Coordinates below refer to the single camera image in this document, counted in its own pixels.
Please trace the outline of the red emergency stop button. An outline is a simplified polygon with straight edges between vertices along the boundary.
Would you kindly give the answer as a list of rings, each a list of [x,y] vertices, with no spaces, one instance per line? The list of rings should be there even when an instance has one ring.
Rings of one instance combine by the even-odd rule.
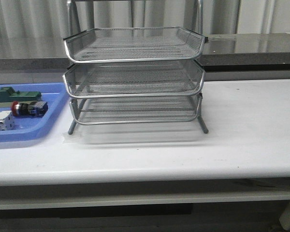
[[[48,102],[32,101],[23,103],[14,101],[11,105],[13,116],[43,117],[48,111]]]

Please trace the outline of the blue plastic tray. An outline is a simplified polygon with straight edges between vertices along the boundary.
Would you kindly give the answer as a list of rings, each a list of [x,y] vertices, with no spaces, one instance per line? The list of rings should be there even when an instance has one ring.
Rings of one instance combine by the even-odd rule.
[[[43,117],[15,117],[12,130],[0,130],[0,142],[27,141],[45,136],[68,99],[63,83],[6,84],[0,85],[1,87],[12,87],[15,91],[21,92],[41,92],[42,100],[48,104],[48,111]]]

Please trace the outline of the dark grey back counter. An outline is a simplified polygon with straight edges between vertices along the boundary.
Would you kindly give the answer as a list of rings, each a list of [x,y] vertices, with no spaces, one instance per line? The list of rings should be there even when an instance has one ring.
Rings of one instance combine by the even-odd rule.
[[[197,61],[210,72],[290,70],[290,34],[209,35]],[[0,72],[61,71],[69,64],[62,38],[0,38]]]

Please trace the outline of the white circuit breaker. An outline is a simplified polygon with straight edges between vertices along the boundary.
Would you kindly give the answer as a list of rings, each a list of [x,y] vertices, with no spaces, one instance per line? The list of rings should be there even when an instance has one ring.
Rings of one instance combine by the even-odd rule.
[[[13,130],[15,127],[15,119],[11,111],[0,112],[0,131]]]

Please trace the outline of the green terminal block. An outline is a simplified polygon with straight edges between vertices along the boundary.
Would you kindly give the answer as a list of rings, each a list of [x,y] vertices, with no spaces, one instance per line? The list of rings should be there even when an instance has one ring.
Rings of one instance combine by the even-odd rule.
[[[39,91],[15,91],[12,87],[0,88],[0,103],[3,102],[28,102],[41,101],[42,94]]]

